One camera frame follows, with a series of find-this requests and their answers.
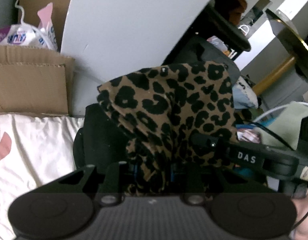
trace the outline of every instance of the plastic bag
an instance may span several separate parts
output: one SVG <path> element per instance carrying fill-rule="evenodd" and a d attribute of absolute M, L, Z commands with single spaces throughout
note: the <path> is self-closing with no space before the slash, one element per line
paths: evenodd
<path fill-rule="evenodd" d="M 19 6 L 19 0 L 15 7 L 22 11 L 21 23 L 0 29 L 0 45 L 31 46 L 57 50 L 54 28 L 51 20 L 53 3 L 38 11 L 40 24 L 38 28 L 24 22 L 24 9 Z"/>
<path fill-rule="evenodd" d="M 261 143 L 261 134 L 253 129 L 238 129 L 237 138 L 238 141 Z"/>
<path fill-rule="evenodd" d="M 227 56 L 229 55 L 228 48 L 226 47 L 225 43 L 223 43 L 221 39 L 217 38 L 216 36 L 212 36 L 208 38 L 207 41 L 210 44 L 212 44 L 214 47 L 219 49 L 221 52 L 223 52 L 225 55 Z"/>

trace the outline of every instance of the leopard print fabric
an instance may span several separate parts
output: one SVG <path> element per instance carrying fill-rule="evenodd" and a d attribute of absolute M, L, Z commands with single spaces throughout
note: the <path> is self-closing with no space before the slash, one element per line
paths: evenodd
<path fill-rule="evenodd" d="M 200 132 L 237 141 L 226 65 L 198 62 L 146 68 L 98 90 L 102 109 L 130 138 L 127 156 L 140 167 L 134 192 L 163 192 L 171 161 L 233 166 L 190 140 Z"/>

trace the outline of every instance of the person's hand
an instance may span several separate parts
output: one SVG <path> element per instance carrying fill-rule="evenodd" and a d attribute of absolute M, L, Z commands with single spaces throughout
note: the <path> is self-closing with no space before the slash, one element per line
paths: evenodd
<path fill-rule="evenodd" d="M 308 191 L 304 199 L 292 199 L 292 202 L 297 210 L 297 223 L 308 212 Z M 308 217 L 295 229 L 294 240 L 308 240 Z"/>

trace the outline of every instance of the black cable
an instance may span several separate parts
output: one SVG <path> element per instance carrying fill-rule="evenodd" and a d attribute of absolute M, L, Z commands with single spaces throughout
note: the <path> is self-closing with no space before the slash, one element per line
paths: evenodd
<path fill-rule="evenodd" d="M 302 219 L 300 219 L 300 220 L 292 227 L 292 230 L 294 230 L 297 226 L 299 226 L 307 217 L 308 217 L 308 212 L 306 213 L 306 215 L 304 215 L 304 217 L 303 217 Z"/>
<path fill-rule="evenodd" d="M 265 131 L 266 133 L 268 133 L 269 135 L 273 136 L 275 139 L 280 141 L 283 145 L 294 151 L 294 149 L 283 138 L 281 138 L 278 134 L 274 133 L 273 131 L 269 130 L 267 127 L 257 122 L 249 122 L 249 124 L 257 126 L 258 128 L 262 129 L 263 131 Z"/>

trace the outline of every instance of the bed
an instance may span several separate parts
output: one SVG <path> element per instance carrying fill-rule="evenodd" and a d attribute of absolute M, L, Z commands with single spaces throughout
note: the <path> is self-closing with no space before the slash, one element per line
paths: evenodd
<path fill-rule="evenodd" d="M 75 170 L 73 141 L 83 123 L 68 116 L 0 115 L 0 240 L 15 237 L 7 217 L 14 199 Z"/>

